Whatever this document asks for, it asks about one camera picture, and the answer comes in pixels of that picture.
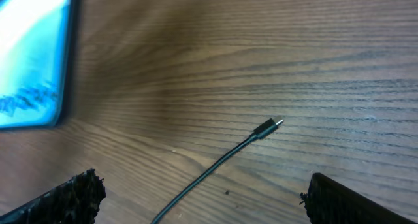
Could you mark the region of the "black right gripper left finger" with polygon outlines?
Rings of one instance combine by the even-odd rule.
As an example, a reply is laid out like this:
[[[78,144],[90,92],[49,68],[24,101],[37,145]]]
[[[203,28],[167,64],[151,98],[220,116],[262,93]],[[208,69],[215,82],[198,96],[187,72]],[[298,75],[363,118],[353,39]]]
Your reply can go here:
[[[1,216],[1,224],[95,224],[106,197],[93,168]]]

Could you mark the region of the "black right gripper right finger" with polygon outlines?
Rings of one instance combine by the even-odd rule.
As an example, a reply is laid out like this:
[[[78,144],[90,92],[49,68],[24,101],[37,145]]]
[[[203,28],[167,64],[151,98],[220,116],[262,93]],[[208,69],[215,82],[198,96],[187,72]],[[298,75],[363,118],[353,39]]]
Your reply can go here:
[[[318,172],[300,198],[311,224],[416,224]]]

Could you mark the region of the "blue Galaxy smartphone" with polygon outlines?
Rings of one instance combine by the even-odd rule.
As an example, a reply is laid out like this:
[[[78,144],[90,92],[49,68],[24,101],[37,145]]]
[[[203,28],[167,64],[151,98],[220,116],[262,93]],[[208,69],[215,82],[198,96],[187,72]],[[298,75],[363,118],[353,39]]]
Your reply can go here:
[[[1,0],[1,129],[67,114],[82,0]]]

